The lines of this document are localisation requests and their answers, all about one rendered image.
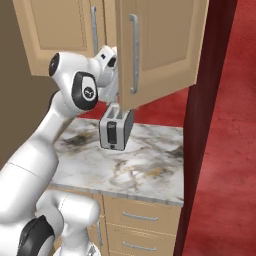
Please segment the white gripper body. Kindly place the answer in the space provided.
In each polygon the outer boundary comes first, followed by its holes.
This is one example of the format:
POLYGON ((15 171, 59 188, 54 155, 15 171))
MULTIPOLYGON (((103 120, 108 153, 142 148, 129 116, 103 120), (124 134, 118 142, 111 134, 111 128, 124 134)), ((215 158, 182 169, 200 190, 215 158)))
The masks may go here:
POLYGON ((118 68, 106 67, 98 80, 99 100, 106 103, 116 101, 118 94, 118 68))

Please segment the tan base cabinet door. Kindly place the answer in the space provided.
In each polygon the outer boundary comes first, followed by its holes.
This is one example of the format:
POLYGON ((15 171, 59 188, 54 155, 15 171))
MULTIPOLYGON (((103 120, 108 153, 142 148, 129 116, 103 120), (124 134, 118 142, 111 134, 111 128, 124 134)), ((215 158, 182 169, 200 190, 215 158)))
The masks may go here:
POLYGON ((75 194, 85 195, 89 198, 96 200, 100 205, 100 221, 101 221, 101 232, 102 232, 102 239, 103 239, 103 246, 100 247, 98 243, 98 234, 97 234, 97 223, 93 224, 88 228, 88 234, 91 241, 98 247, 101 252, 102 256, 109 256, 109 245, 108 245, 108 237, 107 237, 107 228, 106 228, 106 215, 105 215, 105 208, 104 208, 104 200, 103 196, 99 193, 93 193, 90 190, 80 189, 80 188, 60 188, 56 186, 49 186, 49 189, 57 189, 61 191, 72 192, 75 194))

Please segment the grey toaster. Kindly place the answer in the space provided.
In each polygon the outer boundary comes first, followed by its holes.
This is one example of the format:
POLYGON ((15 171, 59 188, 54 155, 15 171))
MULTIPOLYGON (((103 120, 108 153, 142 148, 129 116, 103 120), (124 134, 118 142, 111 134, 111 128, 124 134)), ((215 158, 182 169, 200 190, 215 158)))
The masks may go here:
POLYGON ((99 121, 100 145, 103 149, 124 151, 134 124, 134 111, 122 111, 111 103, 99 121))

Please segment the tan drawer front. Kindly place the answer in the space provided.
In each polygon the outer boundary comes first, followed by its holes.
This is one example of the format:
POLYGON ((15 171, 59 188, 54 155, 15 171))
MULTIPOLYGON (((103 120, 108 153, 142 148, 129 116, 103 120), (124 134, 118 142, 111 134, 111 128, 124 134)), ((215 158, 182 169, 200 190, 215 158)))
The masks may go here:
POLYGON ((104 196, 106 221, 108 224, 131 227, 135 229, 175 235, 178 230, 181 208, 178 206, 149 203, 126 198, 104 196), (128 218, 125 211, 147 217, 158 217, 158 221, 146 221, 128 218))
POLYGON ((110 256, 173 256, 176 237, 161 233, 139 231, 113 224, 107 225, 107 236, 110 256), (122 245, 126 243, 149 248, 157 251, 144 251, 122 245))

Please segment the tan wall cabinet door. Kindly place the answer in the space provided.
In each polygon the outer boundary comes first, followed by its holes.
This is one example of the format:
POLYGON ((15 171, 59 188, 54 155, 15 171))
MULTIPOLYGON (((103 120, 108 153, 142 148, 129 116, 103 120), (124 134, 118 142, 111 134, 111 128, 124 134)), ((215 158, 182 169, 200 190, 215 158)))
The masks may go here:
POLYGON ((209 0, 115 0, 120 107, 134 109, 196 83, 209 0), (139 19, 138 91, 133 23, 139 19))
POLYGON ((95 56, 92 6, 96 6, 98 48, 106 43, 103 0, 12 1, 32 75, 47 76, 56 52, 95 56))

